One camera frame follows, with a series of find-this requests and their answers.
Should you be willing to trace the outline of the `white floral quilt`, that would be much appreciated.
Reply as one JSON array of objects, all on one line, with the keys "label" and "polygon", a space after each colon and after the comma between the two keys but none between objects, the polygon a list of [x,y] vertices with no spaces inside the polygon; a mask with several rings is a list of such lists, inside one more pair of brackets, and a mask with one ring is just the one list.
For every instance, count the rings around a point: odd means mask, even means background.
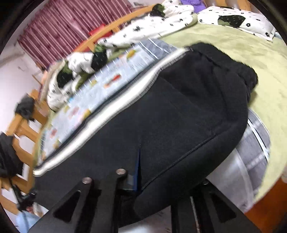
[{"label": "white floral quilt", "polygon": [[178,1],[156,4],[147,16],[133,20],[121,31],[99,39],[89,52],[73,52],[51,65],[39,99],[58,111],[76,90],[102,69],[118,49],[132,47],[144,39],[158,39],[197,22],[195,8]]}]

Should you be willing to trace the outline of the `black pants with white stripe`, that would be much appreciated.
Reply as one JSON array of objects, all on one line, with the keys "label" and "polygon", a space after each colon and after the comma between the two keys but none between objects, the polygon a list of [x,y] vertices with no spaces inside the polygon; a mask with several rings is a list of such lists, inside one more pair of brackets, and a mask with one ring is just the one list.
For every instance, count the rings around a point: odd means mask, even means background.
[{"label": "black pants with white stripe", "polygon": [[190,194],[237,146],[248,119],[246,87],[232,95],[225,84],[240,78],[222,68],[199,70],[211,64],[191,47],[153,62],[35,168],[36,202],[47,209],[57,203],[51,185],[36,187],[36,179],[78,152],[99,166],[129,165],[141,153],[140,220]]}]

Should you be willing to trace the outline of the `fruit print plastic tablecloth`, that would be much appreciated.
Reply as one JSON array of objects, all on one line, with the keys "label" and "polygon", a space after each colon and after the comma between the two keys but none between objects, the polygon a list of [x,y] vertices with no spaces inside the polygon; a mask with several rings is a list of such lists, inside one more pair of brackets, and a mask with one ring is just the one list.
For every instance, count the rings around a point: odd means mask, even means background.
[{"label": "fruit print plastic tablecloth", "polygon": [[72,131],[87,120],[102,104],[112,98],[125,85],[130,84],[141,72],[153,62],[158,62],[173,52],[184,48],[176,48],[160,40],[145,40],[132,47],[135,54],[115,59],[92,78],[71,97],[61,108],[55,118],[43,132],[41,152],[36,167],[47,161],[71,136]]}]

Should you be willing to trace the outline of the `white floral pillow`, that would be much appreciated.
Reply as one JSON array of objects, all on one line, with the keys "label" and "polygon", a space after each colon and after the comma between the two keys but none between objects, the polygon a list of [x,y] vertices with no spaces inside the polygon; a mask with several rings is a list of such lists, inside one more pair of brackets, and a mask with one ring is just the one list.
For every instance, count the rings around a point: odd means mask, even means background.
[{"label": "white floral pillow", "polygon": [[210,6],[197,14],[198,23],[239,29],[272,41],[276,29],[262,14],[228,7]]}]

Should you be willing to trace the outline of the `maroon curtain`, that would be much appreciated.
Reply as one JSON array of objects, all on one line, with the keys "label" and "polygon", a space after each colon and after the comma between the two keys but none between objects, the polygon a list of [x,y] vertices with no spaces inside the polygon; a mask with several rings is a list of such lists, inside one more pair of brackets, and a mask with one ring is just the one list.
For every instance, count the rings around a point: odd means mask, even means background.
[{"label": "maroon curtain", "polygon": [[42,66],[66,57],[89,33],[131,13],[129,1],[48,1],[18,38],[19,45]]}]

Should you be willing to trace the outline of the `black garment on rail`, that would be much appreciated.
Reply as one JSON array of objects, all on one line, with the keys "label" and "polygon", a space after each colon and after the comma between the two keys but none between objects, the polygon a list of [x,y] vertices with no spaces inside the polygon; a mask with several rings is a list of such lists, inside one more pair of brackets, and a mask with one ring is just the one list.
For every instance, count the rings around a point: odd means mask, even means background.
[{"label": "black garment on rail", "polygon": [[16,151],[13,148],[13,137],[7,136],[4,132],[1,132],[0,144],[1,144],[1,177],[11,178],[16,174],[22,174],[23,163],[16,155]]}]

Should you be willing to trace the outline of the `dark jacket on bedpost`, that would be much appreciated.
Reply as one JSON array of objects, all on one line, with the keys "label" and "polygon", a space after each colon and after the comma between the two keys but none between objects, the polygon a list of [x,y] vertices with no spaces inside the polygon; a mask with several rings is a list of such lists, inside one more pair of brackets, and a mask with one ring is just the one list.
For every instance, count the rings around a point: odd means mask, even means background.
[{"label": "dark jacket on bedpost", "polygon": [[32,117],[35,100],[28,94],[24,95],[15,108],[15,114],[21,115],[26,120],[34,121]]}]

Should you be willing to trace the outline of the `green bed sheet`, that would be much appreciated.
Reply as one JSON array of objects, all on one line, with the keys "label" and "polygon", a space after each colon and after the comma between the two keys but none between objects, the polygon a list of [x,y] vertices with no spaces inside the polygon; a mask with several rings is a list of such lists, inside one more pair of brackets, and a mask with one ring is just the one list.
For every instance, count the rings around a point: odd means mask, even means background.
[{"label": "green bed sheet", "polygon": [[174,47],[191,47],[212,64],[199,67],[208,74],[222,68],[236,74],[225,84],[234,95],[246,87],[248,119],[231,154],[209,176],[237,207],[247,209],[276,183],[286,166],[286,45],[231,27],[195,24],[163,37]]}]

